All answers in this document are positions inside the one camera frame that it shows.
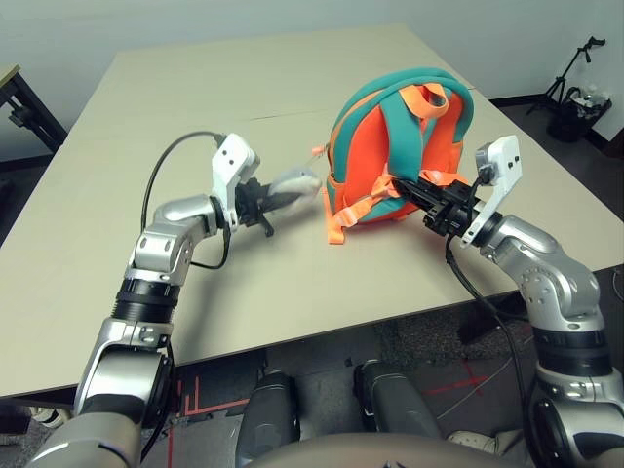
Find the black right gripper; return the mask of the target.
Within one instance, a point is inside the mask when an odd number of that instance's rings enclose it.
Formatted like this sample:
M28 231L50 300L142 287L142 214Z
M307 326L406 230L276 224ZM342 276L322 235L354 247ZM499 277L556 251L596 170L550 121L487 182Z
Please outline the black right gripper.
M460 236L472 224L476 192L480 185L479 180L475 180L471 186L455 180L445 187L425 179L395 180L397 192L405 196L407 203L419 210L426 210L425 226L441 236Z

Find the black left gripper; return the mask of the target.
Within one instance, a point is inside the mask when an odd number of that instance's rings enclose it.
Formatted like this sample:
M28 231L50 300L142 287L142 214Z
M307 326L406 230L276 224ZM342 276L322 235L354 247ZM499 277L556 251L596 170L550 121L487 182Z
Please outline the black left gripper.
M251 177L245 183L239 183L236 187L236 211L239 224L245 227L260 225L267 238L273 236L273 226L264 215L262 206L269 186L262 185L256 177ZM296 192L281 192L268 195L265 198L265 210L279 211L287 209L300 198Z

